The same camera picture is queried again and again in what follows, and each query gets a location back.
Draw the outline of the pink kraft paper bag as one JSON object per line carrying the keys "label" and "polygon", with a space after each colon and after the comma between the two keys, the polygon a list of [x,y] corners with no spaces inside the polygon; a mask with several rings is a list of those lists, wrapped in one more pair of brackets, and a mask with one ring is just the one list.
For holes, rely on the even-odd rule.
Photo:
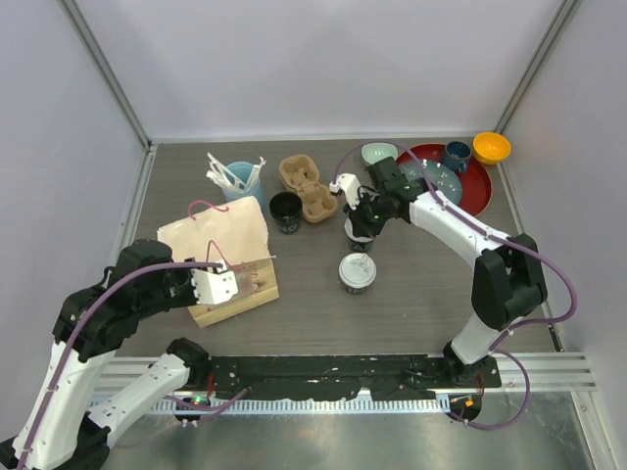
{"label": "pink kraft paper bag", "polygon": [[191,203],[188,216],[160,227],[157,239],[172,249],[175,261],[221,262],[237,282],[225,303],[191,306],[199,327],[223,321],[279,298],[268,229],[258,200],[244,197],[221,206]]}

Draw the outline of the black paper coffee cup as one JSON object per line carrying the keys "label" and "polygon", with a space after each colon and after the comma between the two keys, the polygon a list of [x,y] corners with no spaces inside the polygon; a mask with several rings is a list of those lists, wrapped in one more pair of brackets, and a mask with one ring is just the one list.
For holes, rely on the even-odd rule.
{"label": "black paper coffee cup", "polygon": [[372,285],[372,280],[354,281],[349,279],[340,279],[343,289],[352,295],[359,295],[366,292]]}

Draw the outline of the single white cup lid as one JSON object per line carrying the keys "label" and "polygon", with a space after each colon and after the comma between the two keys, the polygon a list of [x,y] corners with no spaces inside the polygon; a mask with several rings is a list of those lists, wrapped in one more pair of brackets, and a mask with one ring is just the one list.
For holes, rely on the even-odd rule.
{"label": "single white cup lid", "polygon": [[354,232],[353,232],[353,223],[348,217],[345,220],[344,229],[348,238],[355,239]]}

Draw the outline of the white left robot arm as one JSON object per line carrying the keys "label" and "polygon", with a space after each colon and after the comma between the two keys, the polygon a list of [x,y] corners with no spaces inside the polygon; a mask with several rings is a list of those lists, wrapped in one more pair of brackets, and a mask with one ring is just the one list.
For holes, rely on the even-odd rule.
{"label": "white left robot arm", "polygon": [[139,323],[173,308],[200,303],[207,261],[175,262],[171,248],[137,241],[124,248],[102,281],[68,296],[53,328],[50,363],[21,432],[1,444],[5,469],[99,469],[116,440],[165,395],[201,389],[210,356],[198,344],[172,341],[147,375],[102,411],[88,411],[100,375]]}

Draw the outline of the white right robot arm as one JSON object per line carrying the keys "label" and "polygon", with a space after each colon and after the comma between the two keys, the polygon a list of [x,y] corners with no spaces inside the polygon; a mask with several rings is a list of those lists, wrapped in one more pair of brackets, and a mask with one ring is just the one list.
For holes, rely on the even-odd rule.
{"label": "white right robot arm", "polygon": [[390,219],[401,219],[446,244],[473,270],[472,314],[444,349],[448,383],[467,385],[505,330],[522,321],[548,296],[535,240],[495,230],[453,204],[428,176],[410,181],[393,158],[367,169],[372,186],[351,173],[337,175],[331,190],[346,200],[346,233],[369,243]]}

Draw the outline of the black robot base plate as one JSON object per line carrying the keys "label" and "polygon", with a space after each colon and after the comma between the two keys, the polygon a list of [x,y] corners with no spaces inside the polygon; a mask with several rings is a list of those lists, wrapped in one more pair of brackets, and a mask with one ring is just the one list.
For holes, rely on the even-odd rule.
{"label": "black robot base plate", "polygon": [[433,398],[441,389],[480,391],[502,385],[492,357],[455,365],[428,354],[214,356],[183,391],[212,391],[227,400],[353,400],[362,389],[375,401]]}

